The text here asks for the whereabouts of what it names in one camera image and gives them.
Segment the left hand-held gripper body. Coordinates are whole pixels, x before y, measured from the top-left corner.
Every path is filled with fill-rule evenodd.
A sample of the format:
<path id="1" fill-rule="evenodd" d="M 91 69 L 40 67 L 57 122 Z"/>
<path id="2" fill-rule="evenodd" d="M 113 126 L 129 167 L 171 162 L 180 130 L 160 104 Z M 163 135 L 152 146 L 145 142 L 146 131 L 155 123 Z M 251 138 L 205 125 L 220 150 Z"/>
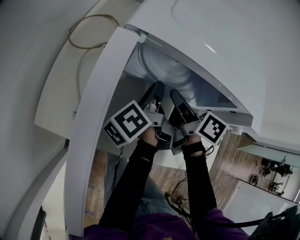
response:
<path id="1" fill-rule="evenodd" d="M 104 124 L 103 130 L 117 148 L 130 144 L 148 127 L 155 129 L 159 150 L 172 148 L 174 127 L 166 117 L 149 107 L 145 110 L 135 100 L 116 112 Z"/>

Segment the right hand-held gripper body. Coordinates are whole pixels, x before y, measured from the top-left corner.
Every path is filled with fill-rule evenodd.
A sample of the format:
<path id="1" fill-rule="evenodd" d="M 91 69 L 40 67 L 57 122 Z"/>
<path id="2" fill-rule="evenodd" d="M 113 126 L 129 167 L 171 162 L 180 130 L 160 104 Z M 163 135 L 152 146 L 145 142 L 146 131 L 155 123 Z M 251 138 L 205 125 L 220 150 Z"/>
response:
<path id="1" fill-rule="evenodd" d="M 205 155 L 209 155 L 221 143 L 228 130 L 229 125 L 212 112 L 206 112 L 201 116 L 197 115 L 196 120 L 175 128 L 172 153 L 173 155 L 180 154 L 188 136 L 198 135 L 211 144 L 204 151 Z"/>

